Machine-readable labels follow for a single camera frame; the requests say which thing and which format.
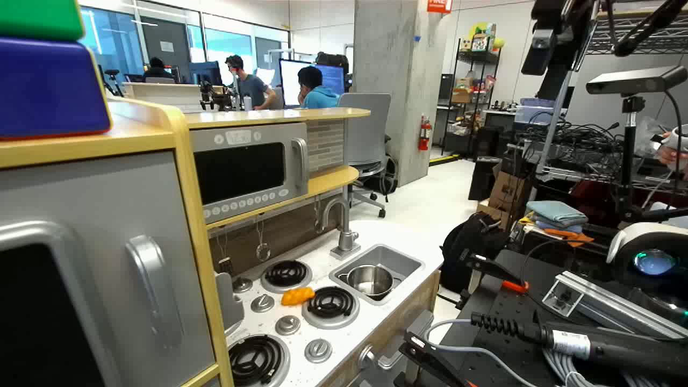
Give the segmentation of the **grey toy sink basin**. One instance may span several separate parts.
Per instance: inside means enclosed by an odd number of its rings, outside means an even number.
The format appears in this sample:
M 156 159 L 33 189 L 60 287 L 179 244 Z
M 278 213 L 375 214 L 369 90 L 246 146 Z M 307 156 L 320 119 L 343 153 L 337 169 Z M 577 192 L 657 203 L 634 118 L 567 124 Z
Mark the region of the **grey toy sink basin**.
M 329 276 L 369 302 L 383 302 L 409 280 L 421 261 L 385 244 L 375 244 L 351 261 L 339 264 Z

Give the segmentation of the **black stove burner back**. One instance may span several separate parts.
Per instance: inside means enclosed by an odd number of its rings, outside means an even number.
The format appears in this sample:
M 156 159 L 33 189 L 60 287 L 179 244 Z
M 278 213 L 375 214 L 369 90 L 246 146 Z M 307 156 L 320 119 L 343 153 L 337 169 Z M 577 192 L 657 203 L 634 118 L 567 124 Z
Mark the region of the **black stove burner back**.
M 305 286 L 311 280 L 307 264 L 298 260 L 281 260 L 263 270 L 261 284 L 271 292 L 286 292 Z

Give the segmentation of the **green block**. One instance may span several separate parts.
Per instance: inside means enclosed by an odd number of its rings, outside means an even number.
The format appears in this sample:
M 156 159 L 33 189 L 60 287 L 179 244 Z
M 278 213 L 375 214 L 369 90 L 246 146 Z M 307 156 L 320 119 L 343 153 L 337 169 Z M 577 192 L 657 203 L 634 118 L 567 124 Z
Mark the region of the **green block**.
M 0 0 L 0 33 L 78 40 L 83 24 L 78 0 Z

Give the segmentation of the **cardboard box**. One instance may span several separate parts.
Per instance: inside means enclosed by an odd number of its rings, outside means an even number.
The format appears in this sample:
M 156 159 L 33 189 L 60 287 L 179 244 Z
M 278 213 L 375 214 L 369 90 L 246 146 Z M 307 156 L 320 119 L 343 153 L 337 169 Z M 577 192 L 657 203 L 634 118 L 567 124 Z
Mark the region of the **cardboard box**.
M 531 180 L 507 172 L 499 172 L 485 203 L 477 211 L 494 219 L 500 227 L 509 227 L 523 217 L 531 192 Z

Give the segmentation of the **grey office chair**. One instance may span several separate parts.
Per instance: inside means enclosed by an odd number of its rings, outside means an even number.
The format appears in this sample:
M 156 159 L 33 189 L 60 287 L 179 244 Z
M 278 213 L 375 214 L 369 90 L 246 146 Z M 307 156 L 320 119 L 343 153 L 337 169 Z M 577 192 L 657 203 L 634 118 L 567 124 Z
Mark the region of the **grey office chair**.
M 380 200 L 390 200 L 397 187 L 395 162 L 386 155 L 390 102 L 390 95 L 347 92 L 339 98 L 341 106 L 367 109 L 366 118 L 351 119 L 343 130 L 343 162 L 360 172 L 360 178 L 348 187 L 348 200 L 353 205 L 376 205 L 379 217 L 386 214 Z

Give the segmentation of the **aluminium extrusion rail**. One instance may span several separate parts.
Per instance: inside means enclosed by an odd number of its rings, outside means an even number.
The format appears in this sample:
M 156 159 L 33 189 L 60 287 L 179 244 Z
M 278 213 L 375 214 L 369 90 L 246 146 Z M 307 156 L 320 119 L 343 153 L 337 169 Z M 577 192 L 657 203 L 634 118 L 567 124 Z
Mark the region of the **aluminium extrusion rail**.
M 688 329 L 649 311 L 581 274 L 564 270 L 542 297 L 542 302 L 564 317 L 586 315 L 598 324 L 665 340 L 686 340 Z

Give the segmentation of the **blue block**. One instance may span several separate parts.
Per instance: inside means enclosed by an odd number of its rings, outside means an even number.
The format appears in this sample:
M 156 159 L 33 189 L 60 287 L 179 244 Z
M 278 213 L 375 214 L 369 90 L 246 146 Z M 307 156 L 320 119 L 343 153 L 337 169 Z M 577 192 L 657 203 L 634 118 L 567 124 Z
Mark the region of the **blue block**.
M 93 53 L 80 42 L 0 38 L 0 137 L 104 132 L 109 111 Z

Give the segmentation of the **grey toy faucet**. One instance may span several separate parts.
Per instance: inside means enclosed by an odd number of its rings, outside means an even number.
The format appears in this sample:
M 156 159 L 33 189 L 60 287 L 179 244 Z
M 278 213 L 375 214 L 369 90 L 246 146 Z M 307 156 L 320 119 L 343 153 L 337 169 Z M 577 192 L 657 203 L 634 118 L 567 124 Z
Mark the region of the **grey toy faucet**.
M 332 248 L 336 257 L 347 257 L 360 248 L 357 232 L 351 227 L 351 211 L 343 198 L 334 198 L 324 203 L 320 214 L 320 227 L 329 226 L 332 213 L 337 213 L 337 244 Z

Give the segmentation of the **black orange clamp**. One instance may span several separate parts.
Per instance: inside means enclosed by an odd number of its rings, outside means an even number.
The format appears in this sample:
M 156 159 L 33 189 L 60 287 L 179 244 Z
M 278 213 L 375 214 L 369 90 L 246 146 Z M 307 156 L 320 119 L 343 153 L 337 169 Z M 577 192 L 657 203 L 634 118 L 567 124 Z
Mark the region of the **black orange clamp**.
M 513 295 L 527 295 L 531 284 L 513 274 L 509 269 L 503 264 L 482 256 L 482 253 L 471 253 L 466 257 L 466 267 L 472 270 L 480 270 L 482 274 L 497 276 L 500 287 Z

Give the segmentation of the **black stove burner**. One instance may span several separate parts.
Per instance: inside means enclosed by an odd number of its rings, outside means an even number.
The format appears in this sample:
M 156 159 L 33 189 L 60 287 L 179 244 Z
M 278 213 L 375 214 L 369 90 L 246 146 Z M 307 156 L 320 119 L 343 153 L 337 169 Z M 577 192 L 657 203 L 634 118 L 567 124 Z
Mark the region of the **black stove burner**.
M 227 355 L 234 387 L 280 387 L 290 368 L 289 347 L 276 334 L 248 334 Z
M 357 317 L 360 302 L 348 289 L 324 286 L 314 292 L 300 311 L 303 317 L 318 329 L 341 329 Z
M 281 260 L 263 270 L 261 284 L 271 292 L 286 292 L 305 286 L 311 280 L 307 264 L 298 260 Z

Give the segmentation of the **orange toy food object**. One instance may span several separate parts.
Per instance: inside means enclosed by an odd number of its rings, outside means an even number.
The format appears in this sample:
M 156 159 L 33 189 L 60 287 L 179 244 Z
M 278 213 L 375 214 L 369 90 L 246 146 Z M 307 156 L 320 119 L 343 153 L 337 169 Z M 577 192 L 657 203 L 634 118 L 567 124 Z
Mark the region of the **orange toy food object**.
M 281 305 L 300 305 L 316 297 L 314 287 L 293 287 L 281 295 Z

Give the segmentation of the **person in dark shirt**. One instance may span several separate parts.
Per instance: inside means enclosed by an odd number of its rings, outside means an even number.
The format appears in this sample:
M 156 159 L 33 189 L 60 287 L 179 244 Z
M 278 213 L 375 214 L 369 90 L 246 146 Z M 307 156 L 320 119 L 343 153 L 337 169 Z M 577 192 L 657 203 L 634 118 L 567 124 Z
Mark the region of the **person in dark shirt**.
M 250 96 L 254 109 L 271 109 L 276 104 L 276 90 L 268 87 L 261 77 L 250 75 L 238 53 L 227 55 L 226 65 L 236 77 L 238 95 Z

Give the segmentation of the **toy microwave oven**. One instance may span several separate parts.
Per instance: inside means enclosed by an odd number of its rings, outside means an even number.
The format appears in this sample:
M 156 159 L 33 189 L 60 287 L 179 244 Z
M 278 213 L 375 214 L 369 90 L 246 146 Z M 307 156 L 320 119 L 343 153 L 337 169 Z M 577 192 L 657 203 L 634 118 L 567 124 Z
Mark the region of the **toy microwave oven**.
M 191 132 L 208 223 L 307 191 L 307 129 L 300 121 Z

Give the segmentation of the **black stove burner middle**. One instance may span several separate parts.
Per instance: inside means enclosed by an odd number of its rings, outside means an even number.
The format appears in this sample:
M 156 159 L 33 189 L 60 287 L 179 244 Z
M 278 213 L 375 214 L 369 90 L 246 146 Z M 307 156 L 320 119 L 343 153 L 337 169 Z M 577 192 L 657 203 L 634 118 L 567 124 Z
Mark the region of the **black stove burner middle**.
M 300 311 L 303 317 L 318 329 L 341 329 L 357 317 L 360 302 L 348 289 L 324 286 L 314 292 Z

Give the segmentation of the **red fire extinguisher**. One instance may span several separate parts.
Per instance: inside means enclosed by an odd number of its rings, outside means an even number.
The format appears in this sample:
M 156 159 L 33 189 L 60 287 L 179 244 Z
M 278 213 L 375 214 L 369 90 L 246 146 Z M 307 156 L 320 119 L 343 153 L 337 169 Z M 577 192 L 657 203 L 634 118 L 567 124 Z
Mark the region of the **red fire extinguisher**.
M 432 143 L 432 121 L 429 118 L 421 116 L 417 151 L 427 151 L 429 143 Z

